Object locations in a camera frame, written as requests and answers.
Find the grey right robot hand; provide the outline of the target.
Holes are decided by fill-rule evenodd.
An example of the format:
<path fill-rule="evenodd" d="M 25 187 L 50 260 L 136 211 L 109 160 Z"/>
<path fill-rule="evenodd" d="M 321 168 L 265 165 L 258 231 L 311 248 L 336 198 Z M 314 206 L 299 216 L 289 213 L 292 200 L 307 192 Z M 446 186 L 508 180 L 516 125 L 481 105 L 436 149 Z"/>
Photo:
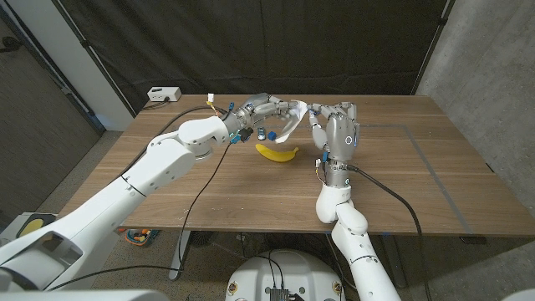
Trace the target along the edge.
<path fill-rule="evenodd" d="M 307 108 L 314 144 L 327 151 L 331 160 L 351 160 L 359 144 L 357 105 L 341 102 L 336 105 L 309 104 Z"/>

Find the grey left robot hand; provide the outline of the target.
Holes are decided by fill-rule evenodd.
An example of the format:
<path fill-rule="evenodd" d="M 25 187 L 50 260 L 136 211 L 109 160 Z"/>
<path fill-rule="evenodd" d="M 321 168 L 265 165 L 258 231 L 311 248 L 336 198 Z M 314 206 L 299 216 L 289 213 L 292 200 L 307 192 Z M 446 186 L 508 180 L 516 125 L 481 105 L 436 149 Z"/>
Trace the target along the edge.
<path fill-rule="evenodd" d="M 297 125 L 301 117 L 296 100 L 285 101 L 267 93 L 255 94 L 231 113 L 231 121 L 238 130 L 255 128 L 262 120 L 277 117 L 286 122 L 285 128 Z"/>

